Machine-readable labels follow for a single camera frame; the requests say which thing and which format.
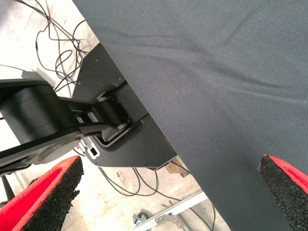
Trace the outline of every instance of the dark gray cloth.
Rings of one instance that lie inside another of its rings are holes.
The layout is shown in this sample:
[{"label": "dark gray cloth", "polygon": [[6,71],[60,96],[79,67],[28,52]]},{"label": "dark gray cloth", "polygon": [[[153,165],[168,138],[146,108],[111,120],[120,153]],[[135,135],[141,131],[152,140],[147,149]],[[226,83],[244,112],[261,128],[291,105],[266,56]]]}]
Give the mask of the dark gray cloth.
[{"label": "dark gray cloth", "polygon": [[231,230],[289,230],[257,167],[308,173],[308,2],[74,2]]}]

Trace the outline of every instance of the white floor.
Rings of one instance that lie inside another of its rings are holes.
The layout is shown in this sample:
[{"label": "white floor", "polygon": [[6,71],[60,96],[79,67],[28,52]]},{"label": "white floor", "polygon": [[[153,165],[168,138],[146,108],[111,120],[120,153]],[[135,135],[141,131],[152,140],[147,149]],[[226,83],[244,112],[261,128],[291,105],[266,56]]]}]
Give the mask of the white floor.
[{"label": "white floor", "polygon": [[[39,1],[45,8],[44,0]],[[0,0],[0,64],[17,66],[25,70],[37,71],[52,85],[59,79],[55,73],[44,70],[38,62],[35,50],[35,38],[39,30],[44,29],[46,20],[32,9],[12,0]],[[73,32],[75,26],[83,20],[82,15],[71,0],[49,1],[51,16],[65,29]],[[76,37],[83,39],[82,47],[91,50],[98,40],[87,24],[80,26]],[[54,69],[57,58],[57,42],[50,41],[47,34],[42,34],[38,40],[39,53],[43,63]],[[0,79],[20,78],[21,71],[0,66]],[[59,92],[61,96],[68,96],[67,88]],[[18,141],[5,121],[0,121],[0,151],[18,145]],[[35,179],[61,159],[75,155],[70,152],[62,158],[45,165],[31,166],[28,169],[14,172],[7,178],[15,192],[21,192],[32,179]],[[115,230],[129,231],[134,226],[132,216],[134,213],[145,212],[149,216],[155,215],[170,206],[169,199],[155,194],[151,197],[126,197],[117,193],[105,180],[100,171],[83,157],[83,175],[77,189],[80,194],[73,201],[73,207],[63,224],[63,231],[100,231]],[[106,173],[122,187],[134,191],[138,187],[136,176],[131,168],[104,168]],[[154,172],[140,168],[142,176],[149,184],[155,186]],[[198,183],[193,176],[182,177],[180,174],[171,174],[165,168],[158,171],[159,191],[172,197],[185,199],[200,191]],[[151,193],[151,190],[142,185],[140,193]],[[4,189],[0,184],[0,201],[6,200]],[[213,209],[209,200],[196,205],[198,212],[211,226],[213,223]],[[209,230],[200,219],[191,211],[185,211],[183,216],[195,231]],[[174,224],[162,223],[152,229],[153,231],[179,230]],[[216,212],[215,231],[230,230],[221,216]]]}]

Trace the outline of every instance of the gray fabric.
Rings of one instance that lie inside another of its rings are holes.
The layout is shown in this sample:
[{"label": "gray fabric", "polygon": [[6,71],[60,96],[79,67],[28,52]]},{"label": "gray fabric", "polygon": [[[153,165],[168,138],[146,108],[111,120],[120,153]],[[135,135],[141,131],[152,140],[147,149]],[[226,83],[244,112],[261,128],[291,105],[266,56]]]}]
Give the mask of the gray fabric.
[{"label": "gray fabric", "polygon": [[257,166],[308,173],[308,2],[74,2],[231,230],[289,230]]}]

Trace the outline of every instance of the concrete floor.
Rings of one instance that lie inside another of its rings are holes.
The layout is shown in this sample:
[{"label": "concrete floor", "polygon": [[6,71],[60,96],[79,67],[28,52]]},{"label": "concrete floor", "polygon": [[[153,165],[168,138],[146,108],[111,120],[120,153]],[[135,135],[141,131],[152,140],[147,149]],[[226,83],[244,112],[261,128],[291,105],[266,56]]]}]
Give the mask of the concrete floor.
[{"label": "concrete floor", "polygon": [[[44,70],[38,62],[35,51],[35,37],[39,30],[46,26],[46,20],[26,6],[12,0],[0,0],[0,64],[17,66],[25,70],[37,71],[52,85],[56,85],[59,79],[55,73]],[[71,0],[48,2],[52,17],[70,32],[83,20],[82,15]],[[87,24],[78,28],[77,38],[82,40],[82,48],[91,50],[98,40]],[[57,58],[57,42],[50,41],[47,34],[41,35],[38,40],[39,52],[43,63],[53,69]],[[21,71],[1,67],[0,79],[20,78]],[[67,88],[59,92],[60,96],[68,96]],[[8,127],[5,121],[0,121],[0,151],[19,144],[18,140]],[[75,155],[69,152],[65,156],[45,165],[31,166],[28,169],[14,172],[7,178],[15,192],[21,192],[32,179],[35,179],[60,160]],[[63,224],[63,231],[99,231],[115,230],[129,231],[134,226],[132,216],[134,213],[146,212],[149,216],[165,210],[169,206],[169,199],[158,194],[151,197],[125,197],[114,191],[108,184],[100,171],[92,163],[83,157],[83,175],[77,189],[80,194],[73,201],[73,207],[66,216]],[[109,167],[104,168],[106,173],[122,187],[134,191],[137,180],[131,168]],[[155,186],[154,172],[145,168],[139,168],[140,173],[150,185]],[[180,174],[171,174],[165,168],[158,170],[159,191],[172,197],[185,199],[200,191],[198,183],[192,175],[182,177]],[[151,193],[151,190],[142,185],[140,193]],[[0,184],[0,201],[6,200],[4,189]],[[202,216],[211,226],[213,223],[213,209],[209,200],[206,200],[194,207],[195,211]],[[195,231],[209,230],[200,219],[191,211],[185,211],[183,216],[187,219]],[[153,231],[177,231],[174,224],[162,223],[152,229]],[[215,231],[228,231],[228,225],[216,212]]]}]

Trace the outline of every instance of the red foam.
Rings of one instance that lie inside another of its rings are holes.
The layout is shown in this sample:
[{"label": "red foam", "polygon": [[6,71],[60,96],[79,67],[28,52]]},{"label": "red foam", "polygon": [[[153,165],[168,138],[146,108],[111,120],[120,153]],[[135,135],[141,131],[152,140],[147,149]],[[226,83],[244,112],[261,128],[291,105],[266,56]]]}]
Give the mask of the red foam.
[{"label": "red foam", "polygon": [[298,186],[300,186],[308,194],[308,176],[290,165],[289,163],[269,155],[269,157],[280,167]]},{"label": "red foam", "polygon": [[0,209],[0,230],[21,230],[77,158],[76,155],[58,163]]}]

